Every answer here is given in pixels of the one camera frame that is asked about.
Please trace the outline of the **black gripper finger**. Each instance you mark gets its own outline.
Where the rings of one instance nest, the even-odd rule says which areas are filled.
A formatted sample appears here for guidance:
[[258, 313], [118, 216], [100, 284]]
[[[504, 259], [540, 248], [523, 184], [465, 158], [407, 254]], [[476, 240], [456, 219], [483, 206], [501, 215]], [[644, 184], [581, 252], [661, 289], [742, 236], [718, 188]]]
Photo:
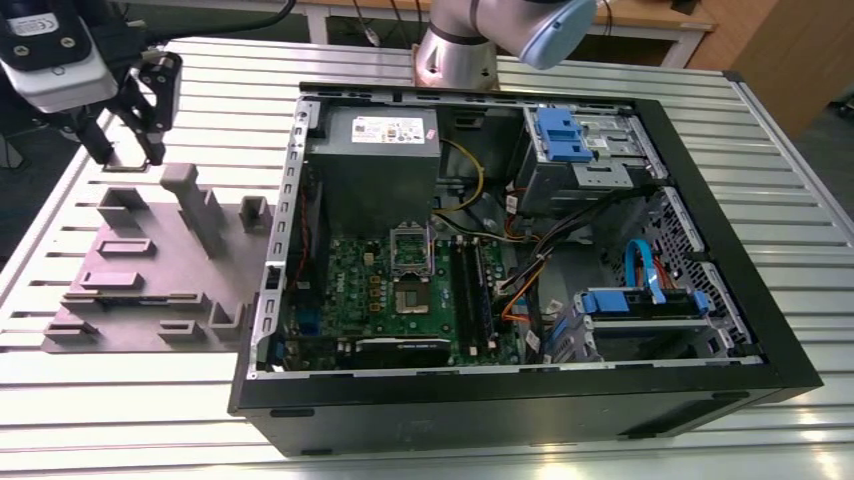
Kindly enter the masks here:
[[144, 165], [160, 165], [162, 136], [172, 129], [180, 103], [181, 57], [157, 52], [138, 64], [114, 98], [112, 112], [132, 131], [145, 155]]
[[97, 123], [98, 111], [93, 107], [78, 107], [52, 113], [49, 124], [69, 140], [81, 144], [96, 164], [108, 164], [112, 159], [112, 143]]

